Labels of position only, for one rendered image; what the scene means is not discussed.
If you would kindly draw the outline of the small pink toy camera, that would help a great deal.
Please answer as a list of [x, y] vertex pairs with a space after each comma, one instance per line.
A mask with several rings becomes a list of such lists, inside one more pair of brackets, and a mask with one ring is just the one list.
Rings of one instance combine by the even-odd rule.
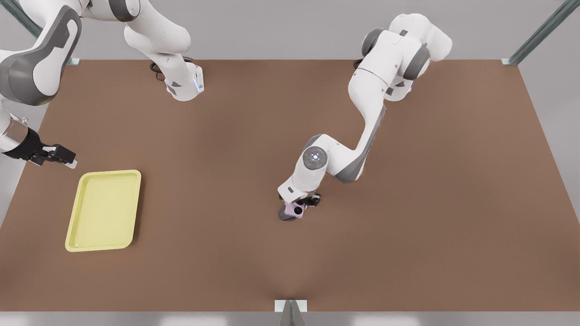
[[298, 202], [284, 204], [284, 206], [281, 208], [281, 211], [278, 212], [278, 216], [283, 221], [294, 221], [296, 219], [301, 219], [306, 207], [306, 205], [299, 204]]

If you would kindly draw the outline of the yellow plastic tray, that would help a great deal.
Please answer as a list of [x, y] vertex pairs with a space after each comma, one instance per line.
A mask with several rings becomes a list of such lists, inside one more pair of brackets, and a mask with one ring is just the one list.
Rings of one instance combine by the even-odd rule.
[[124, 249], [132, 243], [141, 186], [137, 170], [86, 173], [67, 230], [69, 252]]

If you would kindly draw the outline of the silver frame post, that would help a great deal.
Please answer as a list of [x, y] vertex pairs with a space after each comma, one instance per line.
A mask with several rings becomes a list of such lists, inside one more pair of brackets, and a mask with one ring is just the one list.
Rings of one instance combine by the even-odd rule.
[[[0, 5], [19, 21], [29, 32], [36, 37], [37, 43], [24, 51], [10, 52], [0, 50], [0, 64], [10, 66], [17, 58], [30, 54], [34, 62], [44, 60], [52, 50], [63, 58], [63, 66], [77, 65], [79, 60], [71, 59], [71, 54], [77, 44], [81, 33], [82, 24], [80, 17], [75, 12], [78, 5], [79, 12], [89, 7], [91, 0], [63, 0], [49, 4], [48, 0], [24, 0], [30, 2], [29, 9], [39, 9], [39, 20], [45, 19], [44, 27], [33, 21], [30, 14], [26, 13], [24, 6], [17, 0], [0, 0]], [[46, 5], [46, 11], [41, 10], [41, 5]]]
[[580, 7], [580, 0], [565, 0], [545, 22], [512, 54], [502, 58], [504, 66], [518, 66], [528, 55], [563, 23], [574, 10]]
[[274, 311], [281, 312], [279, 326], [306, 326], [302, 316], [307, 312], [306, 300], [275, 300]]

